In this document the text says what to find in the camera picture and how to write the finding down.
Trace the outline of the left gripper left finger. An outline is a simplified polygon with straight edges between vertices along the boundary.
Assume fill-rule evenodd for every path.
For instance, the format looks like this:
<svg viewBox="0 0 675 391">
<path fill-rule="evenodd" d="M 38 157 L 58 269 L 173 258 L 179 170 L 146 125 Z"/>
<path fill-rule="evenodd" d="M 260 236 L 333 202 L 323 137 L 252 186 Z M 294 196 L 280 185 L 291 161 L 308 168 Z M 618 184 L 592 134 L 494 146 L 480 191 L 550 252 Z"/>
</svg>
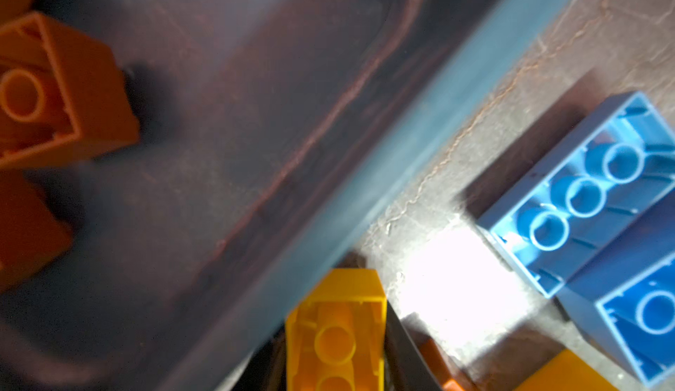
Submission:
<svg viewBox="0 0 675 391">
<path fill-rule="evenodd" d="M 233 391 L 286 390 L 287 341 L 278 332 L 251 357 Z"/>
</svg>

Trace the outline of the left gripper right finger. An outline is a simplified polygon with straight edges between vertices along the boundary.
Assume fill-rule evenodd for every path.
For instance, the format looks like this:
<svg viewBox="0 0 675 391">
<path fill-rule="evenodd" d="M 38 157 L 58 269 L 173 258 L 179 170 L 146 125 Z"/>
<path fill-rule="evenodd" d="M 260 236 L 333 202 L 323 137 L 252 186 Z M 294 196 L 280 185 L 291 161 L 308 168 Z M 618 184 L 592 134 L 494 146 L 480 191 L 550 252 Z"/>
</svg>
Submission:
<svg viewBox="0 0 675 391">
<path fill-rule="evenodd" d="M 394 390 L 441 391 L 439 383 L 389 302 L 384 349 Z"/>
</svg>

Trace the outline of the yellow brick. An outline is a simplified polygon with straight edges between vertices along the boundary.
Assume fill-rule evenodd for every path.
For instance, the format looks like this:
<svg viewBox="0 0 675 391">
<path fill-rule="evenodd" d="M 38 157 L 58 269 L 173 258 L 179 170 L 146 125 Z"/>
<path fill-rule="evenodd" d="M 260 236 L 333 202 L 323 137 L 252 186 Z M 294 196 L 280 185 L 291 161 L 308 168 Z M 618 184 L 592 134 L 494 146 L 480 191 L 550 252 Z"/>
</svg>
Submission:
<svg viewBox="0 0 675 391">
<path fill-rule="evenodd" d="M 383 390 L 388 302 L 376 270 L 331 270 L 285 322 L 288 390 Z"/>
<path fill-rule="evenodd" d="M 574 352 L 564 350 L 514 391 L 617 391 Z"/>
</svg>

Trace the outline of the blue brick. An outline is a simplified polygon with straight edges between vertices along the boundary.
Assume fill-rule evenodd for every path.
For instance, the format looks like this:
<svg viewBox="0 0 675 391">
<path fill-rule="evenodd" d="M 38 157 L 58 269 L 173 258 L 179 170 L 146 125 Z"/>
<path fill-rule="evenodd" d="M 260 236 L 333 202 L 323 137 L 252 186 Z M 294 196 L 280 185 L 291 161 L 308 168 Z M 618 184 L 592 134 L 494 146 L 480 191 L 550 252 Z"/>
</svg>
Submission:
<svg viewBox="0 0 675 391">
<path fill-rule="evenodd" d="M 646 387 L 674 372 L 674 196 L 617 236 L 557 293 L 591 342 Z"/>
<path fill-rule="evenodd" d="M 605 99 L 477 220 L 545 298 L 674 188 L 674 133 L 643 92 Z"/>
</svg>

